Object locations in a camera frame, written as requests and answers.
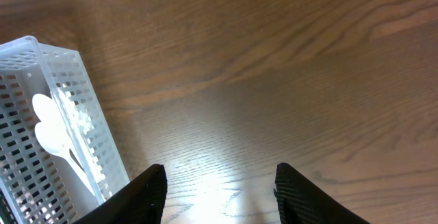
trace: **white plastic spoon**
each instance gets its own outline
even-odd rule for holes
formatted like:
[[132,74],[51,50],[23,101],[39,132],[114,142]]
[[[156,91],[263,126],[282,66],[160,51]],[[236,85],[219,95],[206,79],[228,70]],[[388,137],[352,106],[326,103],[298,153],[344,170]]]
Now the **white plastic spoon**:
[[68,147],[61,142],[62,140],[66,140],[65,136],[68,136],[68,134],[62,130],[51,127],[48,123],[39,122],[35,126],[35,135],[43,149],[52,155],[64,158],[68,162],[83,184],[94,195],[87,175],[71,158]]
[[[43,94],[35,94],[32,97],[32,105],[34,107],[36,116],[41,122],[57,125],[60,126],[60,129],[63,129],[63,131],[66,130],[61,113],[57,108],[56,102],[52,98]],[[76,160],[82,166],[82,163],[79,161],[79,156],[77,155],[75,146],[73,145],[73,141],[69,136],[63,136],[63,138],[65,138],[65,140],[62,142],[73,152]]]

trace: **wood grain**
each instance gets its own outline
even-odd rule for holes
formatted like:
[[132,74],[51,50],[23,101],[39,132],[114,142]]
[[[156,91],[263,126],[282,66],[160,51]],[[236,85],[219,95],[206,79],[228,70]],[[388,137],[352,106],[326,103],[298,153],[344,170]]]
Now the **wood grain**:
[[288,162],[372,223],[438,223],[436,0],[0,0],[78,49],[163,223],[279,223]]

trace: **black textured pad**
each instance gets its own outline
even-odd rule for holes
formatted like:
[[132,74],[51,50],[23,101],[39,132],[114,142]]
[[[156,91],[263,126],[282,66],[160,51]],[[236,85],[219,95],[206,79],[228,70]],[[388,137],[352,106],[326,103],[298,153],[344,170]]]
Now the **black textured pad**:
[[154,164],[76,224],[159,224],[167,194],[164,166]]
[[274,190],[282,224],[365,224],[287,163],[277,166]]

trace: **white plastic basket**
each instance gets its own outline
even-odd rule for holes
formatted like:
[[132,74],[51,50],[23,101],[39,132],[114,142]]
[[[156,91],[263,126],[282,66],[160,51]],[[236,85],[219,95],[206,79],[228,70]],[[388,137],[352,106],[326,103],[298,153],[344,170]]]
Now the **white plastic basket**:
[[[36,140],[37,93],[57,103],[95,197]],[[33,36],[0,45],[0,140],[0,210],[17,223],[71,223],[129,183],[79,53]]]

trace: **wooden table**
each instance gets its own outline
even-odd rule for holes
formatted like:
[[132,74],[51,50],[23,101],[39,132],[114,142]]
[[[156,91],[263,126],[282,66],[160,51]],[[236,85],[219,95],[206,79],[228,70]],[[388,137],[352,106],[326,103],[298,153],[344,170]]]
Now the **wooden table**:
[[0,0],[77,49],[162,223],[279,223],[288,162],[372,223],[438,223],[437,0]]

